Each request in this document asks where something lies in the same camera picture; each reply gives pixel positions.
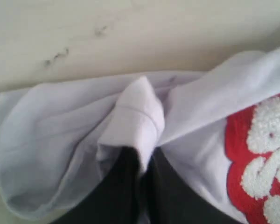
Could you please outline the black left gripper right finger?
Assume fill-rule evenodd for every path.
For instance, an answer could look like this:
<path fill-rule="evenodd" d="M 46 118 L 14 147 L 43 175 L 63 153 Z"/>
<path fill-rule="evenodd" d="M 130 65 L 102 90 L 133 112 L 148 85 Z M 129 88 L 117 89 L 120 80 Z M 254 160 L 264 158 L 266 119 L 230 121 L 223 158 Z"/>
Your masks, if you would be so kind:
<path fill-rule="evenodd" d="M 169 158 L 157 147 L 145 174 L 152 224 L 242 224 L 244 215 L 227 195 L 227 168 L 217 162 L 194 166 Z"/>

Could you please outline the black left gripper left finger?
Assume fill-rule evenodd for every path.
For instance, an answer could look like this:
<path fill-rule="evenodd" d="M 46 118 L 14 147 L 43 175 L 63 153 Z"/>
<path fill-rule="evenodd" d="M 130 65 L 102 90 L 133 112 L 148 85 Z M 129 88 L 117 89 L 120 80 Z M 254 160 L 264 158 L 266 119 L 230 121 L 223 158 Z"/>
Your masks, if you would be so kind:
<path fill-rule="evenodd" d="M 103 181 L 75 208 L 53 224 L 136 224 L 136 196 L 140 163 L 136 150 L 123 147 Z"/>

